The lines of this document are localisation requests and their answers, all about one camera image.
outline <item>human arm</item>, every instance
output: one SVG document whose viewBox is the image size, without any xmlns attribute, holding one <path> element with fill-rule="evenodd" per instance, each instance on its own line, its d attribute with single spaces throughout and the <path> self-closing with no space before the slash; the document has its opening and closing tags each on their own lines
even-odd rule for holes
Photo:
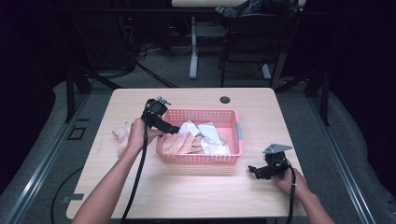
<svg viewBox="0 0 396 224">
<path fill-rule="evenodd" d="M 131 128 L 128 145 L 117 162 L 79 208 L 73 223 L 108 223 L 119 201 L 126 178 L 143 148 L 145 123 L 136 119 Z M 159 130 L 148 129 L 148 144 L 158 135 Z"/>
<path fill-rule="evenodd" d="M 309 222 L 311 224 L 333 224 L 334 221 L 326 212 L 322 204 L 320 203 L 317 195 L 315 195 L 306 185 L 304 177 L 301 173 L 294 168 L 294 173 L 296 175 L 296 188 L 295 188 L 295 196 L 300 200 L 303 208 L 308 216 Z M 285 173 L 283 179 L 278 178 L 277 176 L 273 177 L 273 180 L 276 184 L 286 191 L 290 193 L 291 189 L 291 170 L 288 169 Z"/>
</svg>

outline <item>white table leg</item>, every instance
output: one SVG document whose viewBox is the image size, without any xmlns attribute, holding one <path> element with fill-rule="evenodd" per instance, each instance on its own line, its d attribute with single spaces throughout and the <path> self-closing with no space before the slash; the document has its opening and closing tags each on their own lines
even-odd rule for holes
<svg viewBox="0 0 396 224">
<path fill-rule="evenodd" d="M 195 17 L 191 18 L 191 65 L 190 65 L 190 79 L 197 78 L 197 66 L 198 66 L 198 51 L 197 51 L 197 36 L 195 32 Z"/>
</svg>

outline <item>black cord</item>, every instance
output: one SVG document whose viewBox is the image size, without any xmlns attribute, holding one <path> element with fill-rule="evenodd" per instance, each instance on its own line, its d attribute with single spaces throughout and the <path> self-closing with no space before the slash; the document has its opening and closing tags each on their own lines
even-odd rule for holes
<svg viewBox="0 0 396 224">
<path fill-rule="evenodd" d="M 134 71 L 133 68 L 125 68 L 125 69 L 123 69 L 122 72 L 119 72 L 117 74 L 101 75 L 101 77 L 104 77 L 106 79 L 113 79 L 113 78 L 117 78 L 117 77 L 125 77 L 126 75 L 130 74 L 132 71 Z M 94 79 L 94 77 L 90 77 L 89 75 L 85 75 L 85 77 Z"/>
<path fill-rule="evenodd" d="M 148 107 L 147 107 L 148 103 L 149 102 L 146 103 L 146 107 L 145 107 L 145 110 L 143 112 L 144 113 L 144 122 L 145 122 L 145 134 L 144 134 L 144 141 L 143 141 L 142 157 L 140 159 L 139 167 L 137 168 L 136 178 L 134 180 L 134 188 L 132 189 L 131 197 L 130 197 L 129 202 L 128 202 L 128 204 L 127 204 L 127 206 L 125 208 L 125 211 L 124 211 L 124 213 L 122 215 L 121 223 L 125 223 L 126 216 L 128 215 L 128 212 L 131 209 L 132 202 L 134 201 L 134 196 L 136 195 L 137 185 L 139 184 L 139 179 L 140 179 L 140 176 L 142 174 L 143 165 L 145 163 L 146 152 L 147 152 L 147 149 L 148 149 L 148 125 L 147 125 L 147 117 L 146 117 L 147 109 L 148 109 Z"/>
<path fill-rule="evenodd" d="M 145 71 L 146 73 L 148 73 L 150 76 L 154 77 L 155 79 L 159 80 L 162 84 L 164 84 L 167 87 L 171 87 L 171 88 L 178 88 L 177 85 L 172 84 L 170 82 L 168 82 L 167 80 L 165 80 L 164 78 L 158 76 L 157 74 L 151 72 L 150 70 L 147 69 L 147 67 L 143 66 L 141 63 L 136 62 L 136 65 L 138 67 L 140 67 L 143 71 Z"/>
<path fill-rule="evenodd" d="M 291 220 L 293 219 L 293 208 L 294 208 L 294 194 L 296 191 L 296 174 L 294 173 L 294 169 L 291 166 L 290 161 L 287 161 L 289 168 L 291 169 L 291 189 L 290 189 L 290 201 L 289 201 L 289 217 L 288 220 L 286 221 L 287 224 L 291 223 Z"/>
<path fill-rule="evenodd" d="M 78 173 L 79 171 L 82 170 L 82 168 L 84 168 L 84 166 L 81 166 L 80 168 L 78 168 L 75 172 L 73 172 L 71 175 L 69 175 L 64 182 L 62 182 L 61 186 L 59 186 L 59 188 L 56 190 L 55 195 L 52 198 L 52 203 L 50 205 L 50 222 L 52 224 L 55 224 L 55 219 L 53 217 L 53 208 L 55 206 L 55 201 L 56 201 L 56 197 L 58 196 L 59 191 L 61 191 L 61 188 L 64 186 L 64 184 L 67 182 L 67 180 L 69 180 L 73 175 L 75 175 L 76 173 Z"/>
</svg>

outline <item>black curtain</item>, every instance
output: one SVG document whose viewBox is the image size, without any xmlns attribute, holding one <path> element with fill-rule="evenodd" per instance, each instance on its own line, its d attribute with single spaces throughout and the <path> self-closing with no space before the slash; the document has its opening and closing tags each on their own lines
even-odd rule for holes
<svg viewBox="0 0 396 224">
<path fill-rule="evenodd" d="M 46 23 L 31 1 L 0 5 L 1 161 L 0 190 L 18 172 L 40 135 L 55 102 L 53 87 L 65 67 Z"/>
<path fill-rule="evenodd" d="M 330 89 L 358 123 L 367 160 L 380 182 L 396 196 L 396 3 L 394 1 L 307 0 L 305 12 L 345 12 L 340 21 L 301 20 L 282 77 L 298 77 L 326 62 L 334 41 L 337 56 L 328 69 Z"/>
</svg>

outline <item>human hand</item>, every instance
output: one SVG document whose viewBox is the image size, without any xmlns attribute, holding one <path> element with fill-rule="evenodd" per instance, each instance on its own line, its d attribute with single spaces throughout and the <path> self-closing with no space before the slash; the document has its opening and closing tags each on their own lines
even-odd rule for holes
<svg viewBox="0 0 396 224">
<path fill-rule="evenodd" d="M 144 135 L 145 135 L 145 122 L 142 119 L 135 119 L 134 123 L 131 125 L 131 132 L 128 138 L 128 146 L 126 149 L 134 149 L 140 151 L 143 147 L 144 143 Z M 152 140 L 158 135 L 164 134 L 164 132 L 160 130 L 148 129 L 148 145 L 152 142 Z"/>
<path fill-rule="evenodd" d="M 307 193 L 310 193 L 311 190 L 308 188 L 308 186 L 305 183 L 304 177 L 301 175 L 301 173 L 296 169 L 293 168 L 294 173 L 296 175 L 296 191 L 295 191 L 295 195 L 297 197 L 304 197 L 304 195 L 306 195 Z M 283 177 L 283 179 L 277 177 L 277 176 L 273 176 L 272 179 L 274 180 L 274 182 L 276 182 L 276 184 L 283 189 L 285 192 L 290 193 L 290 189 L 291 189 L 291 169 L 288 169 L 285 172 L 285 175 Z"/>
</svg>

